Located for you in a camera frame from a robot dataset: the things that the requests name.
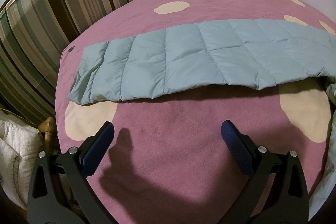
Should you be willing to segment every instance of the wooden furniture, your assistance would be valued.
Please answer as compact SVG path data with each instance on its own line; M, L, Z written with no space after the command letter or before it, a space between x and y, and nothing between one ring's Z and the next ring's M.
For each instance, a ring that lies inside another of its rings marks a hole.
M3 8L5 8L6 4L9 2L10 0L5 0L5 2L1 5L0 7L0 12L2 11Z
M43 151L52 155L57 134L55 119L53 117L48 117L44 122L38 125L37 129L43 135Z

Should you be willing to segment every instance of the bed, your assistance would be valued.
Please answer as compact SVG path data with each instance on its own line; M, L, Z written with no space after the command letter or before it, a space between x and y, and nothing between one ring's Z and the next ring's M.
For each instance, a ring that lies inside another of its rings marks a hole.
M68 100L87 46L231 19L289 21L336 35L334 22L300 0L134 0L97 21L63 51L55 102L61 150L80 146L105 121L114 124L115 140L88 181L119 223L216 223L247 181L221 139L226 119L256 145L283 154L295 150L314 197L325 170L334 112L324 77L262 90L204 85L154 99L85 105ZM271 185L272 179L254 213Z

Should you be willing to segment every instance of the folded blanket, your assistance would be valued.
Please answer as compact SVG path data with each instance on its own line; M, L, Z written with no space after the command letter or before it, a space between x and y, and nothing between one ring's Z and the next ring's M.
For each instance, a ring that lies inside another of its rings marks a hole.
M36 128L0 111L1 186L16 205L26 209L30 178L42 147Z
M336 36L269 19L183 24L84 49L68 99L156 98L198 86L254 89L336 76Z

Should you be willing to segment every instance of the wooden bedpost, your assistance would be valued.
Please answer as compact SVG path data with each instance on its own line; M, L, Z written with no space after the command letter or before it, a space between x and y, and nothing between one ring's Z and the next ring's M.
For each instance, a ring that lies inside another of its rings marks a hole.
M57 134L55 119L53 117L48 117L44 122L38 125L37 129L44 134L43 151L52 155Z

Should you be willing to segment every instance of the cream polka dot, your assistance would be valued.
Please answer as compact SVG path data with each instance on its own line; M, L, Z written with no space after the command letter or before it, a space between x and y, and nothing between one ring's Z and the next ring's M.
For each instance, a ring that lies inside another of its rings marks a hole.
M330 27L327 23L324 23L323 21L320 21L320 20L319 20L319 22L322 25L322 27L325 28L325 30L327 32L330 32L331 34L336 35L336 32L334 31L334 29L332 27Z
M292 17L292 16L289 16L289 15L284 15L283 18L287 21L291 21L291 22L296 22L296 23L299 23L301 24L302 26L307 26L308 24L305 23L304 21L296 18L296 17Z
M95 135L106 121L111 122L116 110L117 103L111 101L85 106L70 101L65 111L65 132L70 139L83 141Z
M290 1L296 3L297 5L300 5L300 6L302 6L302 7L306 7L306 5L304 5L304 4L303 4L301 1L299 1L299 0L290 0Z
M288 120L315 143L327 139L332 118L325 91L317 79L279 85L280 106Z
M154 12L157 14L170 14L170 13L175 13L182 11L186 8L188 8L190 4L188 2L184 1L173 1L169 3L165 3L160 5L159 7L154 9Z

